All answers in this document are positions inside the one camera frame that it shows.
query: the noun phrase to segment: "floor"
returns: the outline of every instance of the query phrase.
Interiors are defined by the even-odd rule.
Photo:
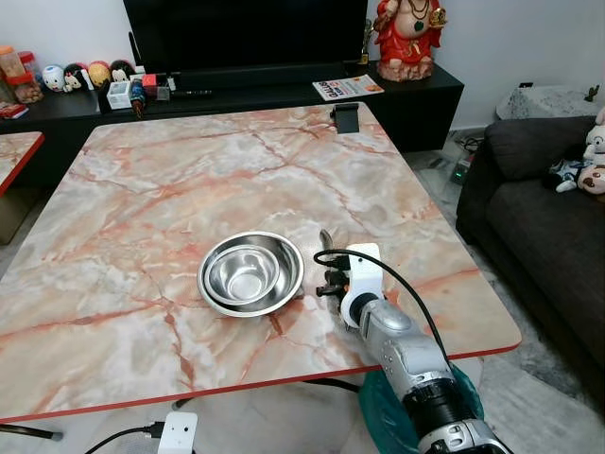
[[[443,150],[410,154],[406,160],[447,220],[456,220],[461,186],[449,181],[464,155],[454,142]],[[41,213],[41,198],[8,246],[0,246],[0,276]],[[513,352],[463,360],[458,366],[478,385],[486,421],[516,453],[602,454],[605,425],[573,371],[544,338],[493,265],[473,247],[469,252],[519,325],[523,342]],[[362,375],[346,377],[361,383]],[[201,397],[183,410],[199,416],[195,450],[249,453],[373,454],[356,395],[305,383]],[[28,422],[30,427],[62,430],[52,442],[0,433],[3,454],[78,453],[124,428],[163,421],[169,404],[155,404]],[[150,454],[158,441],[142,434],[119,438],[97,452]]]

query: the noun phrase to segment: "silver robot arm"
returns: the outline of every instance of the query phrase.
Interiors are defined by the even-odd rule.
[[[348,250],[380,260],[373,243],[352,245]],[[342,285],[341,277],[329,278],[328,271],[328,286],[318,288],[318,295],[334,294],[341,299],[342,320],[359,329],[368,351],[383,367],[414,424],[419,452],[512,454],[466,405],[435,340],[384,298],[382,269],[355,256],[345,262],[346,267],[337,274],[346,273],[347,284]]]
[[[421,454],[511,454],[466,406],[437,343],[404,312],[384,299],[368,301],[359,334],[414,423]]]

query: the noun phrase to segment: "white wall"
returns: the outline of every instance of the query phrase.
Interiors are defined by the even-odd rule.
[[[378,0],[369,0],[373,18]],[[602,83],[605,1],[441,0],[449,24],[437,63],[465,83],[455,128],[493,120],[494,106],[522,81]],[[122,0],[2,0],[0,44],[35,52],[41,65],[132,60]],[[376,46],[371,55],[378,57]]]
[[[41,67],[132,61],[122,0],[1,0],[0,44],[31,50]]]
[[[370,0],[375,11],[377,0]],[[449,23],[435,61],[464,82],[454,128],[483,126],[519,82],[601,84],[605,1],[441,0]],[[378,58],[374,47],[372,55]]]

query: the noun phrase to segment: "glass jar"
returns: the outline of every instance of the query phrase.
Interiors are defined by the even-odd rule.
[[[21,60],[21,64],[26,69],[26,72],[33,73],[34,78],[36,78],[40,86],[44,87],[42,71],[40,71],[40,66],[38,66],[38,62],[36,61],[33,52],[26,50],[24,52],[19,52],[17,55],[19,55],[19,60]]]
[[[7,78],[18,78],[26,73],[19,56],[9,45],[0,45],[0,67]]]
[[[23,104],[37,102],[44,97],[42,88],[33,73],[25,73],[18,78],[7,78],[7,82],[12,85],[17,100]]]

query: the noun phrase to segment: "red statue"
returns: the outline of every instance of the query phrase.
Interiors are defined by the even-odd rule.
[[[440,46],[446,22],[439,0],[382,0],[374,21],[380,44],[378,74],[397,82],[429,77],[431,46]]]

